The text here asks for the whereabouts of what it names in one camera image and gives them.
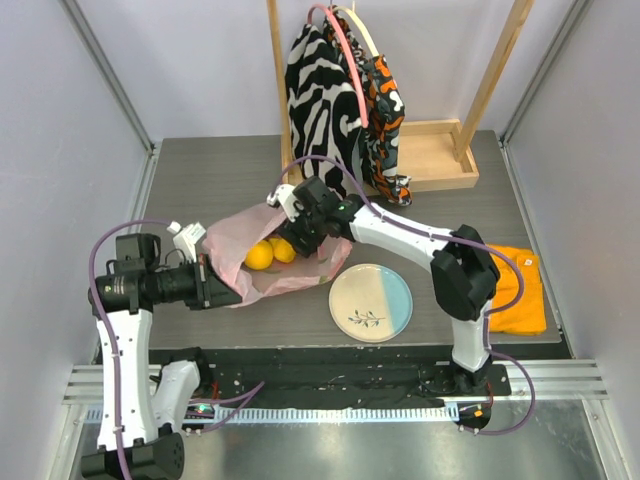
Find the pink plastic bag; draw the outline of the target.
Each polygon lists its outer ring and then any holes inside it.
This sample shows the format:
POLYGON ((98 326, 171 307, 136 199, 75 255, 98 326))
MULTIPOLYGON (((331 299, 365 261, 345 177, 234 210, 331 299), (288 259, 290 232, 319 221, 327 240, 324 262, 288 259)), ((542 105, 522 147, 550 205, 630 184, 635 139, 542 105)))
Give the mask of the pink plastic bag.
POLYGON ((332 280, 351 253, 344 239, 326 238, 308 258, 276 232, 280 210, 255 205, 214 223, 202 243, 218 276, 241 297, 240 307, 332 280))

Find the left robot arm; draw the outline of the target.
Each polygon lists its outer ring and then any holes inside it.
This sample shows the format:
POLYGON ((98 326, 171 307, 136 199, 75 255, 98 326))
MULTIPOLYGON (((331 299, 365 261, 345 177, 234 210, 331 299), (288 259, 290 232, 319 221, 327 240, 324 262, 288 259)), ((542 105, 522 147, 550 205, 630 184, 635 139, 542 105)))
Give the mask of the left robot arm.
POLYGON ((214 271, 196 245, 198 224, 172 223, 176 266, 166 263, 161 239, 150 233, 122 235, 102 276, 92 274, 88 292, 103 357, 103 413, 97 450, 82 457, 86 479, 178 479, 185 464, 180 429, 190 398, 205 397, 214 374, 199 347, 177 350, 153 376, 149 340, 153 312, 182 303, 202 311, 240 303, 240 295, 214 271))

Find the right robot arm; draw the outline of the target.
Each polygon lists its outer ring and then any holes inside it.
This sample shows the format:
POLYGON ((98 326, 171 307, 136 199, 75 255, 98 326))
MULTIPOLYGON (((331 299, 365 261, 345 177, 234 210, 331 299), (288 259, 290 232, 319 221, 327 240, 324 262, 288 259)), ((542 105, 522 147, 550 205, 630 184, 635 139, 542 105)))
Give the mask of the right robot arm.
POLYGON ((486 314, 496 294, 498 269, 478 232, 429 227, 392 214, 365 196, 344 198, 319 178, 281 184, 267 196, 286 220, 279 232, 305 257, 328 237, 373 245, 425 269, 440 309, 451 319, 453 347, 449 381, 455 393, 472 395, 487 385, 492 364, 486 314))

